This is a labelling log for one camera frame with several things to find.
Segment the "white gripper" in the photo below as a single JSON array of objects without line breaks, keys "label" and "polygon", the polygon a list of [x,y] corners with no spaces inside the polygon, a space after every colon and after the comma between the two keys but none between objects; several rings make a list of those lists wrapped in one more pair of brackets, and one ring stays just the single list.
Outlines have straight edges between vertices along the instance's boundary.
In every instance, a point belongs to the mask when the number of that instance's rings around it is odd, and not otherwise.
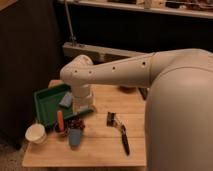
[{"label": "white gripper", "polygon": [[93,105],[93,93],[90,85],[74,86],[72,88],[73,111],[78,112]]}]

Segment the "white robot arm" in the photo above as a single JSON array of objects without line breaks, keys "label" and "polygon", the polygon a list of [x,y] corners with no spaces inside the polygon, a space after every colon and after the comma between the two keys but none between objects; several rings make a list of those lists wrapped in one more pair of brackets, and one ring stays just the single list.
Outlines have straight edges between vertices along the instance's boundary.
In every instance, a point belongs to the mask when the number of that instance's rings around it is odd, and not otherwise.
[{"label": "white robot arm", "polygon": [[213,53],[154,52],[95,65],[79,55],[60,71],[77,109],[92,84],[143,87],[149,171],[213,171]]}]

